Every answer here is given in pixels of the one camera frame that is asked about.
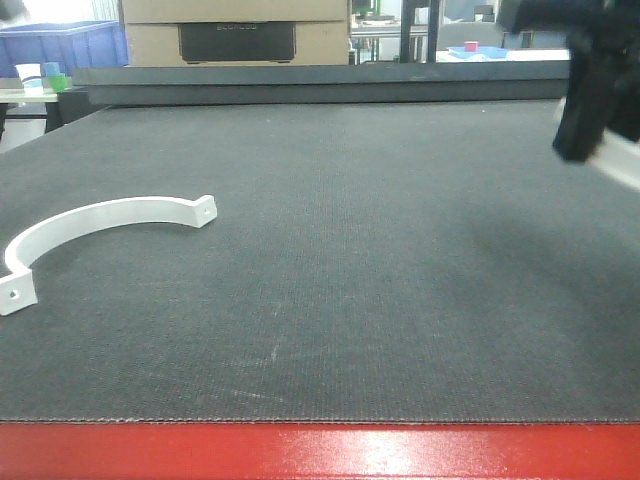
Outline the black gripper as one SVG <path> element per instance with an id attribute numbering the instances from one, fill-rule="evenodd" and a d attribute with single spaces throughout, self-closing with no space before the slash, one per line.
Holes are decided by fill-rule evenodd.
<path id="1" fill-rule="evenodd" d="M 605 130 L 639 140 L 637 1 L 504 1 L 497 23 L 566 35 L 568 87 L 553 141 L 563 160 L 587 161 Z"/>

